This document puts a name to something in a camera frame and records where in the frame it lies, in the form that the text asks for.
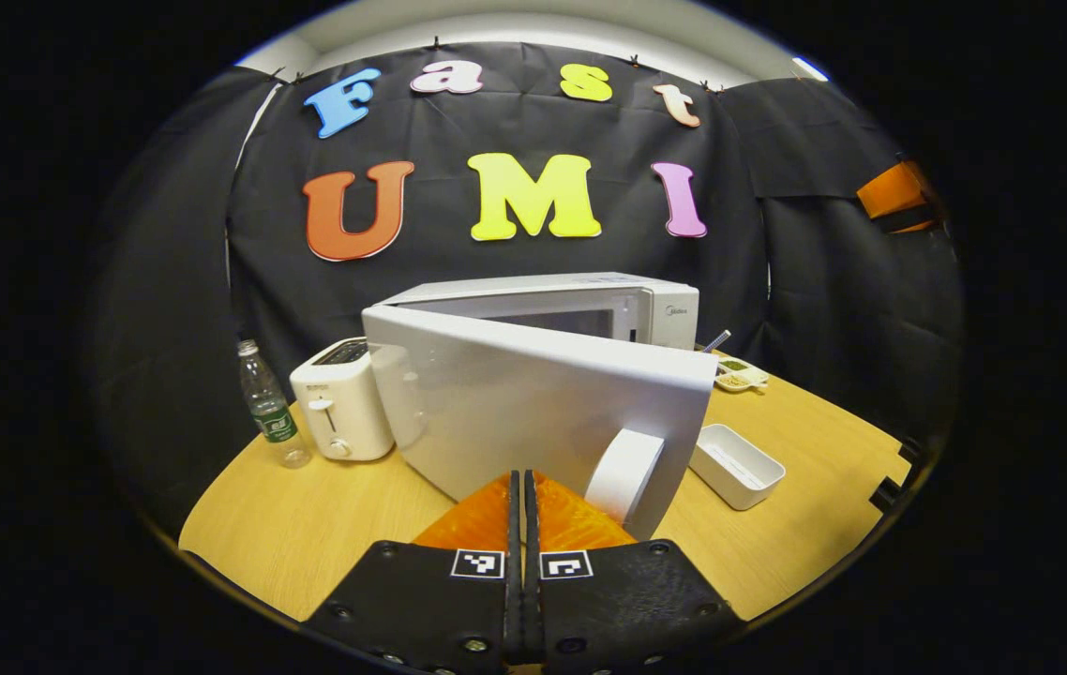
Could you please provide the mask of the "white microwave oven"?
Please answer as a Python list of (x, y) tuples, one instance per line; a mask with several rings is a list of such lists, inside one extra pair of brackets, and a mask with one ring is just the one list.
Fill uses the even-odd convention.
[(618, 272), (434, 282), (362, 311), (402, 457), (464, 500), (546, 475), (632, 537), (654, 534), (708, 409), (699, 291)]

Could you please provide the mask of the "black backdrop cloth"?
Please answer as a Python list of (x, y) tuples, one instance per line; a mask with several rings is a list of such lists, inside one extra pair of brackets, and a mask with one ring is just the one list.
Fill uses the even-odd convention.
[(81, 375), (117, 475), (178, 535), (278, 376), (428, 282), (620, 272), (699, 292), (698, 335), (921, 449), (946, 441), (965, 299), (946, 227), (882, 234), (893, 138), (828, 82), (705, 91), (616, 57), (468, 42), (294, 82), (234, 66), (106, 202)]

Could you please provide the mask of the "white divided condiment dish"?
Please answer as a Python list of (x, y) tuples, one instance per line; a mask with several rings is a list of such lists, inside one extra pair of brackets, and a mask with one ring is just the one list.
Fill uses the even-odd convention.
[(714, 384), (726, 392), (743, 392), (743, 390), (769, 387), (769, 373), (748, 361), (735, 357), (718, 359)]

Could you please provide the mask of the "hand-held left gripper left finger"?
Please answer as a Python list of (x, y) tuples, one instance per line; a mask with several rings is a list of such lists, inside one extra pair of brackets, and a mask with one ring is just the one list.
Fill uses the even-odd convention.
[(520, 475), (499, 475), (409, 542), (378, 541), (305, 628), (427, 675), (506, 675), (522, 658)]

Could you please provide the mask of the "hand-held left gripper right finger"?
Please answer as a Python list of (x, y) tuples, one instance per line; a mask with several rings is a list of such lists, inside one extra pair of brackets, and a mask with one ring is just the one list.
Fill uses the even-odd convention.
[(743, 632), (743, 618), (668, 539), (547, 551), (534, 471), (522, 475), (522, 663), (541, 675), (666, 675)]

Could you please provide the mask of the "clear plastic water bottle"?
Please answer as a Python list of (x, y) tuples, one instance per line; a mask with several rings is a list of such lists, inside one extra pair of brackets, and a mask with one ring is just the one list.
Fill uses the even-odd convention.
[(267, 440), (278, 464), (298, 469), (310, 462), (310, 452), (299, 436), (298, 425), (282, 392), (275, 372), (262, 359), (258, 343), (237, 343), (239, 384), (252, 420)]

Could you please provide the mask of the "white toaster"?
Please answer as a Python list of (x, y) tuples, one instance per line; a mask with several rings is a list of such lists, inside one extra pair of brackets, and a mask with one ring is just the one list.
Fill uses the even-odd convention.
[(365, 337), (350, 337), (294, 367), (290, 385), (320, 456), (371, 462), (395, 437), (383, 411)]

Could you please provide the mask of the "small white rectangular dish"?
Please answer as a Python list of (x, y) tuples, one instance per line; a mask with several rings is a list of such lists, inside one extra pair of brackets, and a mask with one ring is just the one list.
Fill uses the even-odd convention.
[(722, 424), (700, 429), (689, 469), (734, 510), (755, 508), (787, 475), (781, 462)]

